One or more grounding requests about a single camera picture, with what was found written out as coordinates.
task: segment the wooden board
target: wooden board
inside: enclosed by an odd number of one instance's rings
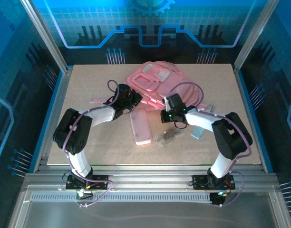
[[[68,85],[61,117],[68,108],[87,110],[94,107],[89,101],[94,97],[109,98],[113,95],[107,81],[114,79],[123,83],[125,78],[140,65],[75,65]],[[242,98],[230,64],[177,64],[204,90],[204,103],[213,104],[215,112],[236,112],[248,131],[251,128]],[[162,124],[159,112],[147,112],[152,136],[156,137],[173,127]],[[91,129],[86,145],[87,158],[91,164],[212,164],[218,149],[212,132],[204,131],[200,140],[190,134],[188,126],[183,134],[171,144],[160,148],[155,141],[137,146],[134,141],[130,115],[115,121],[102,123]],[[257,146],[252,145],[252,155],[240,160],[240,164],[260,164]],[[49,164],[66,164],[67,159],[55,143],[48,158]]]

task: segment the glass panel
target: glass panel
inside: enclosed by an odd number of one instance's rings
[[[278,3],[241,71],[273,169],[280,183],[287,183],[291,180],[291,1]]]
[[[234,63],[266,0],[34,3],[68,65]]]
[[[0,228],[11,217],[59,72],[21,2],[0,1]]]

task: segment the pink backpack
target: pink backpack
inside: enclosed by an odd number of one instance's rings
[[[192,82],[182,71],[172,63],[157,61],[145,62],[135,72],[126,78],[125,83],[141,93],[142,103],[156,109],[164,110],[163,98],[171,89],[181,82]],[[191,84],[178,86],[172,93],[178,93],[186,106],[195,105],[200,99],[200,90]]]

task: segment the gear graphic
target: gear graphic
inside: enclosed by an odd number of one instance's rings
[[[0,10],[11,23],[17,22],[23,14],[20,0],[0,0]]]
[[[165,13],[166,9],[170,9],[170,5],[174,4],[175,0],[130,0],[128,5],[136,12],[141,13],[142,16],[149,17],[159,13]]]

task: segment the gray floor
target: gray floor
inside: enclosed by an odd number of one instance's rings
[[[225,208],[198,203],[32,202],[25,228],[274,228],[267,196],[242,194]]]

